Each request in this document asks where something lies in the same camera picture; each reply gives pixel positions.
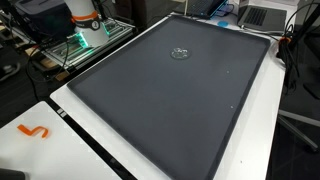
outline green light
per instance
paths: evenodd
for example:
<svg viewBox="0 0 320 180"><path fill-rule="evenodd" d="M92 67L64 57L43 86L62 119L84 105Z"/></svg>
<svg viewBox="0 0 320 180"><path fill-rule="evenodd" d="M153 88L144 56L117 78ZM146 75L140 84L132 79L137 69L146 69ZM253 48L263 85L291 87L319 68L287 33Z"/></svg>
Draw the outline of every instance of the green light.
<svg viewBox="0 0 320 180"><path fill-rule="evenodd" d="M81 32L79 32L77 36L79 37L79 43L83 48L89 47L89 44L87 43Z"/></svg>
<svg viewBox="0 0 320 180"><path fill-rule="evenodd" d="M102 24L102 26L103 26L104 30L106 31L107 35L109 36L110 33L109 33L109 31L107 30L106 26L105 26L104 24Z"/></svg>

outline black mat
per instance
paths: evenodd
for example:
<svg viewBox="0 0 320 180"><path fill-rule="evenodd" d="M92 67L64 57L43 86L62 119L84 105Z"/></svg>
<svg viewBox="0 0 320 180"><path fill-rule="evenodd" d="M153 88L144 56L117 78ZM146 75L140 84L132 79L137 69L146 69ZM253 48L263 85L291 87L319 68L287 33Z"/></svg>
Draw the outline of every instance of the black mat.
<svg viewBox="0 0 320 180"><path fill-rule="evenodd" d="M171 17L68 86L171 178L212 179L268 47Z"/></svg>

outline laptop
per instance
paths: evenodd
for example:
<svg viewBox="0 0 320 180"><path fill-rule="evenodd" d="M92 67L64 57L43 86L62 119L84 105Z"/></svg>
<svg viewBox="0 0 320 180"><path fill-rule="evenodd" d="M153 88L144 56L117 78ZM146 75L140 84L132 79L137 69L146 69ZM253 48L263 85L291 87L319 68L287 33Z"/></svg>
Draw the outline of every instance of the laptop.
<svg viewBox="0 0 320 180"><path fill-rule="evenodd" d="M227 0L188 0L186 14L188 16L210 19L221 7L226 4ZM181 3L173 11L184 14L186 3Z"/></svg>
<svg viewBox="0 0 320 180"><path fill-rule="evenodd" d="M212 180L269 47L173 16L68 87L168 177Z"/></svg>
<svg viewBox="0 0 320 180"><path fill-rule="evenodd" d="M240 0L238 25L258 31L284 32L287 11L250 5Z"/></svg>

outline cable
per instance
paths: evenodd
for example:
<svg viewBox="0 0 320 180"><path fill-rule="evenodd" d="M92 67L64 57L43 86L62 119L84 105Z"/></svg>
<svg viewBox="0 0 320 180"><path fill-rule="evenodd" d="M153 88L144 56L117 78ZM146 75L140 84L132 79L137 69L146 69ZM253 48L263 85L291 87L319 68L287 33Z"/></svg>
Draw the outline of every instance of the cable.
<svg viewBox="0 0 320 180"><path fill-rule="evenodd" d="M186 16L187 15L187 10L188 10L188 0L186 0L186 4L184 5L185 7L184 7L184 16Z"/></svg>
<svg viewBox="0 0 320 180"><path fill-rule="evenodd" d="M278 56L282 61L285 63L286 66L286 73L285 73L285 79L284 79L284 85L286 86L286 95L289 94L290 90L295 91L296 89L296 77L300 77L299 69L298 69L298 57L294 58L292 55L292 51L289 48L289 43L291 42L291 38L293 36L293 25L290 24L291 19L303 8L308 7L308 12L306 14L306 17L304 19L304 23L306 22L307 16L309 14L310 8L312 5L320 5L320 3L309 3L302 7L300 7L297 11L295 11L289 20L286 23L285 26L285 32L283 37L279 41L279 53Z"/></svg>
<svg viewBox="0 0 320 180"><path fill-rule="evenodd" d="M218 16L218 17L226 17L228 16L229 14L233 14L235 15L236 17L238 17L237 14L233 13L233 10L234 10L234 5L233 4L226 4L226 6L232 6L232 9L230 11L223 11L223 10L218 10L219 12L224 12L225 14L220 16L220 15L217 15L217 14L214 14L214 16Z"/></svg>
<svg viewBox="0 0 320 180"><path fill-rule="evenodd" d="M13 36L13 30L12 30L12 25L11 25L12 19L13 19L13 17L11 16L10 21L9 21L10 34L11 34L11 38L12 38L13 42L14 42L15 44L18 44L18 43L16 42L16 40L14 39L14 36Z"/></svg>
<svg viewBox="0 0 320 180"><path fill-rule="evenodd" d="M309 8L308 8L308 11L307 11L306 16L304 17L303 23L305 23L305 22L306 22L306 20L307 20L307 18L308 18L308 16L309 16L309 12L310 12L311 7L312 7L312 4L311 4L311 5L309 6Z"/></svg>
<svg viewBox="0 0 320 180"><path fill-rule="evenodd" d="M108 19L108 18L106 17L105 12L104 12L102 2L99 3L99 0L91 0L91 1L92 1L92 4L93 4L95 10L98 9L98 11L100 12L101 19L102 19L103 21L106 20L106 19Z"/></svg>
<svg viewBox="0 0 320 180"><path fill-rule="evenodd" d="M19 24L17 23L17 21L14 18L12 18L12 20L19 27ZM15 32L17 34L19 34L20 36L24 37L25 39L29 39L29 41L32 41L32 38L28 36L28 33L26 33L23 28L19 27L18 29L21 30L23 34L19 33L19 31L16 30Z"/></svg>
<svg viewBox="0 0 320 180"><path fill-rule="evenodd" d="M47 80L44 80L44 81L43 81L43 80L38 80L38 79L36 79L36 78L34 78L34 77L31 76L29 67L30 67L30 63L31 63L31 60L32 60L32 56L31 56L32 54L30 54L29 59L28 59L28 62L27 62L27 68L26 68L26 69L27 69L28 76L32 79L32 81L38 82L38 83L46 83L46 82L52 81L55 77L57 77L57 76L60 74L60 72L63 70L63 68L64 68L64 66L65 66L65 64L66 64L66 62L67 62L67 60L68 60L68 55L69 55L69 42L66 41L66 44L67 44L66 56L65 56L64 62L63 62L63 64L62 64L62 66L60 67L58 73L56 73L56 74L55 74L54 76L52 76L50 79L47 79Z"/></svg>
<svg viewBox="0 0 320 180"><path fill-rule="evenodd" d="M251 30L246 29L246 28L243 28L243 30L239 30L239 31L240 31L240 32L241 32L241 31L247 31L247 32L254 33L254 34L265 35L265 36L271 37L272 39L274 39L274 40L276 40L276 41L279 41L279 39L277 39L277 38L274 37L274 36L277 36L278 34L264 33L264 32L258 32L258 31L251 31Z"/></svg>
<svg viewBox="0 0 320 180"><path fill-rule="evenodd" d="M101 4L103 4L103 3L105 3L105 2L107 2L108 0L104 0L104 1L102 1L102 2L100 2L100 3L97 3L97 5L101 5Z"/></svg>
<svg viewBox="0 0 320 180"><path fill-rule="evenodd" d="M38 48L39 48L39 46L37 46L36 48L34 48L34 50L30 53L29 58L28 58L28 62L29 62L30 58L32 57L33 53L34 53ZM31 78L31 76L30 76L30 74L29 74L29 72L28 72L28 65L26 66L26 74L27 74L27 76L28 76L28 79L29 79L30 82L31 82L34 97L36 98L37 102L39 102L39 98L38 98L38 95L37 95L36 86L35 86L32 78Z"/></svg>
<svg viewBox="0 0 320 180"><path fill-rule="evenodd" d="M13 19L13 18L11 18L10 19L10 21L9 21L9 26L10 26L10 32L11 32L11 34L12 34L12 36L13 36L13 33L12 33L12 30L13 30L13 28L11 27L12 25L11 25L11 20L12 21L14 21L15 22L15 24L17 24L17 22ZM46 43L48 44L48 43L51 43L53 40L54 40L54 37L56 36L56 35L59 35L59 33L61 33L61 31L62 30L64 30L65 29L65 27L67 27L69 25L69 22L67 21L61 28L59 28L55 33L53 33L53 34L48 34L48 33L44 33L44 32L41 32L39 29L38 29L38 33L39 34L43 34L43 35L46 35L47 37L47 39L44 39L43 41L44 42L42 42L41 43L41 47L44 47L44 45L46 45ZM32 42L32 38L30 38L29 36L28 36L28 34L23 30L23 29L21 29L21 28L19 28L19 30L21 30L21 31L23 31L23 33L24 34L21 34L21 33L19 33L18 31L15 31L17 34L19 34L20 36L22 36L22 37L24 37L25 39L29 39L29 43L28 44L30 44L31 42Z"/></svg>
<svg viewBox="0 0 320 180"><path fill-rule="evenodd" d="M125 26L120 25L116 20L114 20L114 18L113 18L113 16L112 16L111 11L110 11L110 9L109 9L108 6L106 6L106 5L104 5L104 4L102 4L102 6L105 7L105 8L107 8L107 11L109 12L112 21L114 21L118 26L120 26L120 27L122 27L122 28L125 28Z"/></svg>
<svg viewBox="0 0 320 180"><path fill-rule="evenodd" d="M309 3L309 4L306 4L306 5L304 5L304 6L302 6L302 7L300 7L296 12L294 12L292 15L291 15L291 17L289 18L289 20L288 20L288 22L286 23L286 26L285 26L285 32L284 32L284 37L288 37L287 36L287 30L288 30L288 26L289 26L289 23L290 23L290 21L291 21L291 19L299 12L299 11L301 11L301 9L303 9L303 8L305 8L305 7L307 7L307 6L311 6L311 5L315 5L315 4L318 4L318 5L320 5L320 3Z"/></svg>

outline white tabletop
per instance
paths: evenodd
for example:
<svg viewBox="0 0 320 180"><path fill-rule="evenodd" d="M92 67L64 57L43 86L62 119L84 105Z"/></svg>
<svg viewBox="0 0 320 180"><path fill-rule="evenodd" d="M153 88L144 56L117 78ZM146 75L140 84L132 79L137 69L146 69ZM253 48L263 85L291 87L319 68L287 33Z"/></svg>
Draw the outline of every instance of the white tabletop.
<svg viewBox="0 0 320 180"><path fill-rule="evenodd" d="M296 7L290 8L288 7L288 15L296 9ZM226 18L213 18L204 21L217 24L220 20L229 21L229 24L233 24L229 25L228 28L238 28L235 25L236 18L232 15ZM275 48L271 47L261 64L240 113L214 177L215 180L265 179L284 73L283 64L281 60L275 58ZM139 180L169 179L166 174L89 109L66 85L51 94L50 97L136 178Z"/></svg>
<svg viewBox="0 0 320 180"><path fill-rule="evenodd" d="M49 134L26 136L20 124L43 126ZM30 180L120 179L45 102L0 129L0 168L25 172Z"/></svg>

